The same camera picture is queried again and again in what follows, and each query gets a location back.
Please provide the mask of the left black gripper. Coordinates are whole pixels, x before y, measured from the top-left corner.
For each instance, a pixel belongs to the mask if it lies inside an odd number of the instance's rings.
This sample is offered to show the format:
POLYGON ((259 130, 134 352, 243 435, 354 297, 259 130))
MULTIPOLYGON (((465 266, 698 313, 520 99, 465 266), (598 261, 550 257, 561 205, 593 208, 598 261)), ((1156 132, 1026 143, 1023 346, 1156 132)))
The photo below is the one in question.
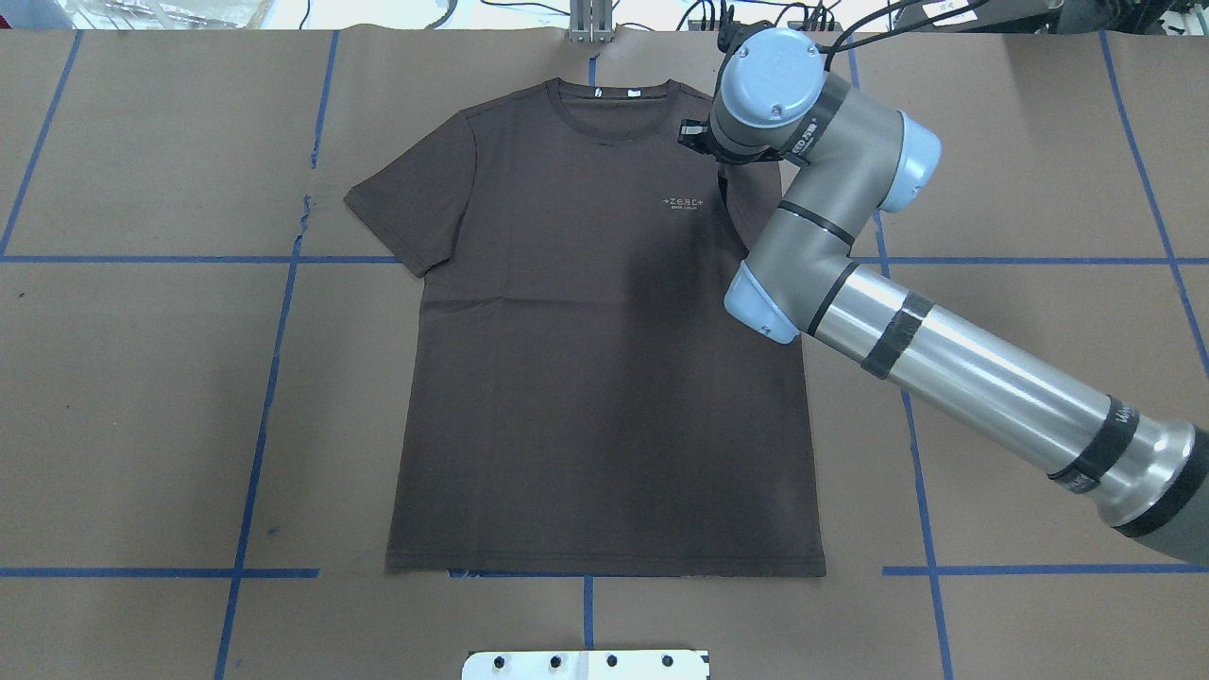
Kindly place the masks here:
POLYGON ((719 163, 728 166, 742 166, 747 163, 747 156, 729 149, 715 133, 708 121, 682 119, 677 133, 679 145, 698 152, 708 159, 715 159, 719 163))

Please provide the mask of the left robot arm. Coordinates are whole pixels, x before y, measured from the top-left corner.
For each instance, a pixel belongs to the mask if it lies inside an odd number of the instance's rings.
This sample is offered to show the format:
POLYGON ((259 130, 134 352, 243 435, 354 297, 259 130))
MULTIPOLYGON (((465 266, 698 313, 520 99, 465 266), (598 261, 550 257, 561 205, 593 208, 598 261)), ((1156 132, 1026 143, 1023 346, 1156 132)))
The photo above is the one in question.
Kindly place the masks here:
POLYGON ((941 138, 829 73, 804 33, 734 27, 721 51, 708 119, 684 120, 681 144, 798 168, 725 310, 776 342, 835 348, 1089 499, 1122 536, 1204 567, 1205 430, 1153 420, 852 259, 874 213, 904 211, 929 185, 941 138))

